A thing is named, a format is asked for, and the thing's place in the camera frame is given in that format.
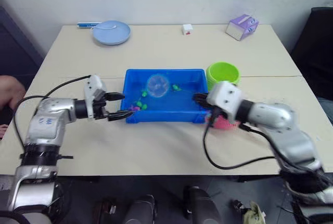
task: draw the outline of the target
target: green cup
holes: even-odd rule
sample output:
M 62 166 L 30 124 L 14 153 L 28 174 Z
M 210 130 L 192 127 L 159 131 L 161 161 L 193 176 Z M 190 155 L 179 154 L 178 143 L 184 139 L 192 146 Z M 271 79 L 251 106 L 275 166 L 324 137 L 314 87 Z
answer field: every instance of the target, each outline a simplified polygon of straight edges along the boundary
M 207 68 L 206 77 L 208 90 L 211 90 L 220 81 L 229 81 L 237 85 L 240 74 L 234 65 L 226 62 L 217 62 Z

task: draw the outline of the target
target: blue plastic tray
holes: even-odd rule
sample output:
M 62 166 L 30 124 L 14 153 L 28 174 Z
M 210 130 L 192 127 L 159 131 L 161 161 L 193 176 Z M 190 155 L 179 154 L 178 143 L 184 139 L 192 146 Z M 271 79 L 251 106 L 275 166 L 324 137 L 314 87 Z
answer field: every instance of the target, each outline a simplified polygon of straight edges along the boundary
M 156 74 L 165 76 L 170 83 L 168 92 L 160 98 L 148 94 L 142 97 L 147 89 L 148 79 Z M 172 85 L 181 89 L 174 91 Z M 187 70 L 135 70 L 126 72 L 124 90 L 125 98 L 121 102 L 121 110 L 128 110 L 138 100 L 147 104 L 146 110 L 135 112 L 126 119 L 127 123 L 138 122 L 193 122 L 204 123 L 207 111 L 193 100 L 194 93 L 206 93 L 207 83 L 203 69 Z

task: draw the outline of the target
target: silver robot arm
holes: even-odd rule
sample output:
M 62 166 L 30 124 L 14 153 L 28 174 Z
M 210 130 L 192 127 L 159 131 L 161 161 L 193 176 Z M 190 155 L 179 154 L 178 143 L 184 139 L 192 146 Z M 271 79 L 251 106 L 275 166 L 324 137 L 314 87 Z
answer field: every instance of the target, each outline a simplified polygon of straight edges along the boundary
M 220 82 L 207 95 L 207 103 L 223 113 L 230 123 L 250 123 L 263 132 L 274 146 L 280 173 L 293 196 L 294 212 L 325 223 L 333 217 L 333 187 L 324 175 L 317 149 L 309 135 L 300 130 L 295 112 L 287 105 L 244 100 L 239 88 Z M 241 124 L 244 130 L 248 126 Z
M 57 217 L 55 202 L 59 200 L 56 181 L 57 161 L 72 159 L 62 156 L 59 149 L 63 142 L 65 126 L 78 118 L 109 121 L 130 116 L 133 112 L 105 110 L 106 101 L 120 100 L 120 93 L 107 93 L 105 84 L 92 75 L 84 87 L 84 100 L 69 98 L 47 98 L 38 106 L 30 121 L 24 141 L 21 165 L 16 169 L 13 187 L 8 200 L 10 212 L 23 215 L 31 224 L 49 224 Z

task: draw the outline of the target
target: purple box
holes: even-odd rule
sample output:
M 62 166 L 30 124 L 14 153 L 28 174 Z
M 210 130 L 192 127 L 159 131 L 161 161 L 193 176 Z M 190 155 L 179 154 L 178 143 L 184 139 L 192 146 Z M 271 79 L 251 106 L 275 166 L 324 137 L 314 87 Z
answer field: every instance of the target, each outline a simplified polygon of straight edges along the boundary
M 259 21 L 249 15 L 242 15 L 229 22 L 226 33 L 241 41 L 243 38 L 255 32 Z

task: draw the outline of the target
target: light blue plate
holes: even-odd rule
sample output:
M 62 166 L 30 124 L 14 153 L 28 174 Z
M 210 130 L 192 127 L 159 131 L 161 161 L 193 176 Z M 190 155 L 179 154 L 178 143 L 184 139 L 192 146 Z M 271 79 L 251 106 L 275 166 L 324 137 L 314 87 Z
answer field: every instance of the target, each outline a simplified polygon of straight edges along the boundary
M 130 27 L 120 21 L 109 20 L 96 25 L 93 28 L 95 40 L 104 45 L 119 45 L 130 37 Z

